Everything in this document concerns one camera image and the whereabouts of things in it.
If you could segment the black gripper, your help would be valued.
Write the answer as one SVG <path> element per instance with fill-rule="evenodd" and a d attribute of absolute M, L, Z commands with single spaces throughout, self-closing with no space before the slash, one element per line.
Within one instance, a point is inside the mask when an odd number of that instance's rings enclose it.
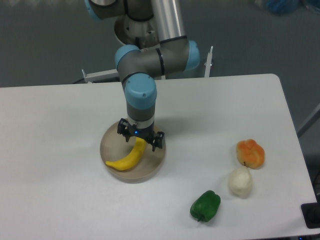
<path fill-rule="evenodd" d="M 146 128 L 139 128 L 137 125 L 130 124 L 129 120 L 121 118 L 117 124 L 117 133 L 125 137 L 128 142 L 131 137 L 137 137 L 145 140 L 152 146 L 154 152 L 157 148 L 163 149 L 165 146 L 165 133 L 163 131 L 154 131 L 154 122 Z"/>

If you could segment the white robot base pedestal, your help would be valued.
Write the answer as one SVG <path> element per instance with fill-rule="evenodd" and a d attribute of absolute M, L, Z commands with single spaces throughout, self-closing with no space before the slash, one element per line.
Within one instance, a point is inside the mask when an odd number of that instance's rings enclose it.
<path fill-rule="evenodd" d="M 160 46 L 154 17 L 147 21 L 135 21 L 128 15 L 120 16 L 115 21 L 114 32 L 122 45 L 135 45 L 141 50 Z"/>

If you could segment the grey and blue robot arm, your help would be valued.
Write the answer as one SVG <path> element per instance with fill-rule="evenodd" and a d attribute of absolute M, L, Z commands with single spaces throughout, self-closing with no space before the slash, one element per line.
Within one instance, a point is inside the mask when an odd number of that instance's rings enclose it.
<path fill-rule="evenodd" d="M 188 40 L 178 0 L 87 0 L 85 6 L 96 19 L 128 16 L 135 22 L 155 20 L 159 43 L 156 48 L 125 44 L 114 56 L 126 100 L 127 119 L 117 125 L 117 133 L 126 141 L 131 137 L 145 140 L 153 149 L 162 149 L 165 134 L 154 131 L 157 87 L 155 78 L 195 69 L 200 51 Z"/>

